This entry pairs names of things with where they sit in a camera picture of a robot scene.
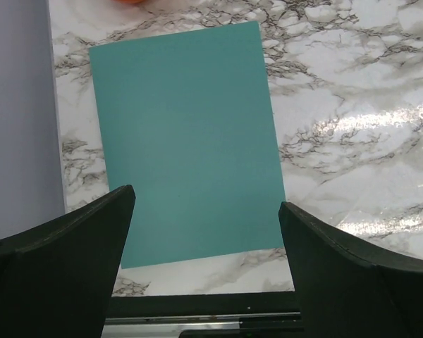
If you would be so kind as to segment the teal plastic file folder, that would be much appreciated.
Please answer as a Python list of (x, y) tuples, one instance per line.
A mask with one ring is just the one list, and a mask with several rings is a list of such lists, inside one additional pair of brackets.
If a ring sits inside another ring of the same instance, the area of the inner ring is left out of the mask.
[(136, 268), (282, 246), (285, 198), (256, 22), (89, 50), (109, 187)]

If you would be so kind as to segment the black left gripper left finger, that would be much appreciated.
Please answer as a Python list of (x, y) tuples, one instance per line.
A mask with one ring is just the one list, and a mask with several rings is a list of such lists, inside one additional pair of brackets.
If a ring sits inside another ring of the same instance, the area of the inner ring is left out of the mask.
[(100, 337), (134, 205), (124, 185), (0, 239), (0, 337)]

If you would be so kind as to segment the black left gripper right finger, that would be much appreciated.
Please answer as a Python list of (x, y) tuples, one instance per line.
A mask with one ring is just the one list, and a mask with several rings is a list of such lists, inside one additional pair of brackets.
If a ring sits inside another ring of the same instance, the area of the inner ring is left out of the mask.
[(290, 202), (278, 212), (307, 337), (423, 337), (423, 260), (381, 248)]

